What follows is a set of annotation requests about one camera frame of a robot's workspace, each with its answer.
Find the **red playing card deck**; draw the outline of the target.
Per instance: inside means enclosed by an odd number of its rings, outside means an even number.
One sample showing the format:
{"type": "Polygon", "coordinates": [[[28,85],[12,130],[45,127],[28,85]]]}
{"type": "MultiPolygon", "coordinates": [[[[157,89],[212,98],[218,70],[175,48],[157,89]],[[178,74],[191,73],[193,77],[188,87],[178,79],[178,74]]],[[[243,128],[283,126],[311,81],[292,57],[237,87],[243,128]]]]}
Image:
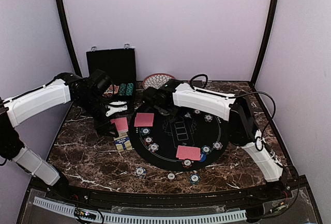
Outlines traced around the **red playing card deck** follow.
{"type": "Polygon", "coordinates": [[[118,133],[124,133],[128,131],[128,121],[126,117],[112,119],[111,123],[115,124],[118,133]]]}

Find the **red cards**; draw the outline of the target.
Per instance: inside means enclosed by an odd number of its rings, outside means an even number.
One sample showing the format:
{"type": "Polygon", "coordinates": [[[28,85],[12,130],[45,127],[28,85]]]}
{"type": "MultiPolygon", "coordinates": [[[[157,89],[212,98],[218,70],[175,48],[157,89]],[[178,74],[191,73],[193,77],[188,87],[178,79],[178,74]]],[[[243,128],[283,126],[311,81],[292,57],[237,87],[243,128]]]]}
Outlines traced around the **red cards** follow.
{"type": "Polygon", "coordinates": [[[134,119],[134,127],[152,127],[154,113],[137,113],[134,119]]]}
{"type": "Polygon", "coordinates": [[[177,147],[176,158],[185,160],[199,161],[201,159],[201,149],[194,146],[182,146],[177,147]]]}

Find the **blue small blind button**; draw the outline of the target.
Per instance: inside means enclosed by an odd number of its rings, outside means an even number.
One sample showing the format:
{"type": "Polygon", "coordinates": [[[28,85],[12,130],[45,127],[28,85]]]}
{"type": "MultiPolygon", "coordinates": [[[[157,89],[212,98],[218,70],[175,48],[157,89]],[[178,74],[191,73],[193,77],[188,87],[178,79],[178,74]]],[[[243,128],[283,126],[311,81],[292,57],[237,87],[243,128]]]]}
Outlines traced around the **blue small blind button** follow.
{"type": "Polygon", "coordinates": [[[200,162],[204,162],[205,160],[206,160],[206,154],[201,153],[200,162]]]}

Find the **brown white chip stack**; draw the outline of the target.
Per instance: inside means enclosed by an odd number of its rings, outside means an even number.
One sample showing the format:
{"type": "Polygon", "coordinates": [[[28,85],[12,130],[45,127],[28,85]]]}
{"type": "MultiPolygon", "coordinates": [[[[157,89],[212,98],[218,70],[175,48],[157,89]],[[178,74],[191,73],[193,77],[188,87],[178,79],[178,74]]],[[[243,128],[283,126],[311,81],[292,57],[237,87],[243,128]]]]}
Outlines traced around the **brown white chip stack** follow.
{"type": "Polygon", "coordinates": [[[167,174],[167,179],[170,180],[170,181],[174,180],[175,179],[175,174],[174,173],[168,173],[167,174]]]}

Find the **blue tan chip stack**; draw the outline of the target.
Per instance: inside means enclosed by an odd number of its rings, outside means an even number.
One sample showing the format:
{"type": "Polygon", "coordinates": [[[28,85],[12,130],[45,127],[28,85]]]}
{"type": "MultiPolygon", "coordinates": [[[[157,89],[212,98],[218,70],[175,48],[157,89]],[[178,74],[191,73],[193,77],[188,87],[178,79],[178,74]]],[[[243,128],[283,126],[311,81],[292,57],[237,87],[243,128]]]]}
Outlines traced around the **blue tan chip stack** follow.
{"type": "Polygon", "coordinates": [[[134,174],[138,178],[145,178],[146,177],[146,170],[143,167],[137,167],[134,171],[134,174]]]}

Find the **blue green chip stack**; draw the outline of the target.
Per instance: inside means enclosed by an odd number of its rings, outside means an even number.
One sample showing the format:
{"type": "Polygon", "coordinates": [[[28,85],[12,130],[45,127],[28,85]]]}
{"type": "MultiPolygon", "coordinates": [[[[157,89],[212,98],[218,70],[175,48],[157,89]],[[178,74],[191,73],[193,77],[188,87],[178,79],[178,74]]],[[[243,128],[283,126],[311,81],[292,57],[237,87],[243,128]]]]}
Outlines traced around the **blue green chip stack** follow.
{"type": "Polygon", "coordinates": [[[200,182],[201,178],[198,174],[193,173],[189,177],[189,181],[192,185],[197,185],[200,182]]]}

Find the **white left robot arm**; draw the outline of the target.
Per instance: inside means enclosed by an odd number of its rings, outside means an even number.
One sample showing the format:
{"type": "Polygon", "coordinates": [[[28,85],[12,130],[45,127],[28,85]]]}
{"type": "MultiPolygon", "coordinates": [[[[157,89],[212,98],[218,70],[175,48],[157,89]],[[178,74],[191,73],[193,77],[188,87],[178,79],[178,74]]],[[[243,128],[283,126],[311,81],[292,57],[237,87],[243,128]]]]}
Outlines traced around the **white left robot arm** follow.
{"type": "Polygon", "coordinates": [[[4,162],[15,162],[30,175],[53,187],[53,193],[60,200],[69,201],[73,190],[66,185],[66,177],[34,152],[20,138],[18,129],[25,123],[40,123],[47,117],[48,110],[54,111],[58,106],[74,102],[93,118],[94,129],[99,135],[118,137],[111,117],[126,111],[128,104],[104,97],[106,90],[113,86],[112,79],[101,70],[85,78],[63,72],[42,86],[1,100],[1,158],[4,162]]]}

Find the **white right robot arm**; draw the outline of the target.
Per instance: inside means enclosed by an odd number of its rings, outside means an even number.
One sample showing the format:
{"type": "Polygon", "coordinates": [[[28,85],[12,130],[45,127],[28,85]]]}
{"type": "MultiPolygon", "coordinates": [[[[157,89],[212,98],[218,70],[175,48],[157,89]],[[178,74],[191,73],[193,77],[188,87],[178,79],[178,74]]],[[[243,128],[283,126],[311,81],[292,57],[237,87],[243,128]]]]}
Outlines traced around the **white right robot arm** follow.
{"type": "Polygon", "coordinates": [[[149,87],[144,92],[144,101],[162,114],[175,115],[179,108],[190,108],[225,121],[228,141],[241,147],[257,164],[270,183],[264,188],[264,196],[275,200],[284,191],[280,181],[283,166],[266,144],[264,131],[258,127],[247,97],[247,93],[222,94],[174,79],[159,89],[149,87]]]}

